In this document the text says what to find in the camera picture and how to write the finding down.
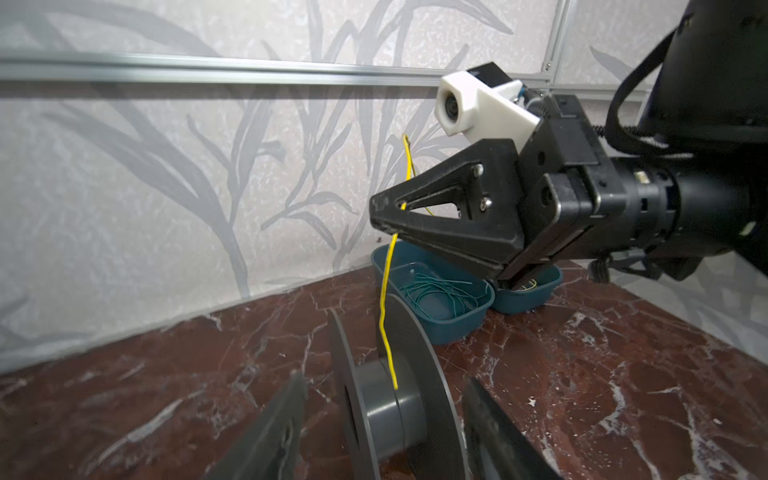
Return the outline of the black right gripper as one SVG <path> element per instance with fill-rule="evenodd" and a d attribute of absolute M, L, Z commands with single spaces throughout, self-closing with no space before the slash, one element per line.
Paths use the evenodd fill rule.
<path fill-rule="evenodd" d="M 532 109 L 542 119 L 519 160 L 510 139 L 474 143 L 373 195 L 371 226 L 508 288 L 559 260 L 592 261 L 598 283 L 610 269 L 660 278 L 651 253 L 679 208 L 671 174 L 653 158 L 609 157 L 573 95 Z"/>

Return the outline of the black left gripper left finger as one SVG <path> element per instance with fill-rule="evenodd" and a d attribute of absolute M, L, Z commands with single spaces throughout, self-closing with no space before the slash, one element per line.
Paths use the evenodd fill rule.
<path fill-rule="evenodd" d="M 306 380 L 295 372 L 205 479 L 293 479 L 306 399 Z"/>

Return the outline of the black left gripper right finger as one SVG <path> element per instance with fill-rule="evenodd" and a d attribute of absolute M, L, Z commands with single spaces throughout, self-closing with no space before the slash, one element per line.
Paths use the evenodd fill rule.
<path fill-rule="evenodd" d="M 474 479 L 561 479 L 476 378 L 463 390 L 462 410 Z"/>

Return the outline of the dark grey foam spool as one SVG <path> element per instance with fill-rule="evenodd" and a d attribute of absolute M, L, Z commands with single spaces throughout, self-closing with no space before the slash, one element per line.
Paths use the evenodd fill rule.
<path fill-rule="evenodd" d="M 380 478 L 381 463 L 406 456 L 417 479 L 467 479 L 467 452 L 449 386 L 419 320 L 386 298 L 379 356 L 354 361 L 342 322 L 328 313 L 333 373 L 347 451 L 357 479 Z"/>

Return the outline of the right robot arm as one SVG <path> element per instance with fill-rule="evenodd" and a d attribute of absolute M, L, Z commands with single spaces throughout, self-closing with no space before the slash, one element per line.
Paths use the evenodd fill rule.
<path fill-rule="evenodd" d="M 692 1 L 593 126 L 486 63 L 441 79 L 468 146 L 373 195 L 371 225 L 519 287 L 560 260 L 656 279 L 736 252 L 767 268 L 767 5 Z"/>

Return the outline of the right teal plastic bin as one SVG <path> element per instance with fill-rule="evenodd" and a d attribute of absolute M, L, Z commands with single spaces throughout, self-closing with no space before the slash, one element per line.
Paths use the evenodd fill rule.
<path fill-rule="evenodd" d="M 491 307 L 505 315 L 515 315 L 544 305 L 563 282 L 563 273 L 556 265 L 543 269 L 524 287 L 516 290 L 497 288 Z"/>

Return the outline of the teal plastic bin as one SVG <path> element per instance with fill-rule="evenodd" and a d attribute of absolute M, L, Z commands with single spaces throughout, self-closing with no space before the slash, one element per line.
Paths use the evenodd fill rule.
<path fill-rule="evenodd" d="M 505 315 L 515 315 L 544 305 L 563 282 L 563 273 L 556 265 L 543 269 L 524 287 L 516 290 L 497 288 L 491 307 Z"/>
<path fill-rule="evenodd" d="M 370 256 L 376 281 L 404 301 L 434 345 L 456 342 L 477 330 L 495 300 L 491 284 L 442 257 L 405 241 Z"/>

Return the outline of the left teal plastic bin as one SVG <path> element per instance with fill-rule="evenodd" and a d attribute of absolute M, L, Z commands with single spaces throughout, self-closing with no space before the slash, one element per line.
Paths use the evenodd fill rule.
<path fill-rule="evenodd" d="M 442 257 L 405 241 L 370 256 L 376 281 L 404 301 L 434 345 L 456 342 L 477 330 L 495 300 L 491 284 Z"/>

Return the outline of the aluminium frame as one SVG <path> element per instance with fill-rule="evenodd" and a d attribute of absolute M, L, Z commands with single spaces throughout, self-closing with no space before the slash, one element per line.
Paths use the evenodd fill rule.
<path fill-rule="evenodd" d="M 4 1 L 1 28 L 18 25 L 37 49 L 1 50 L 1 93 L 25 88 L 29 97 L 199 98 L 204 89 L 333 87 L 430 89 L 458 70 L 401 64 L 418 10 L 439 8 L 500 31 L 504 23 L 480 1 L 379 1 L 362 27 L 339 27 L 322 57 L 312 62 L 224 57 L 184 28 L 151 12 L 98 1 Z M 49 21 L 51 14 L 78 17 L 140 34 L 180 55 L 80 51 Z"/>

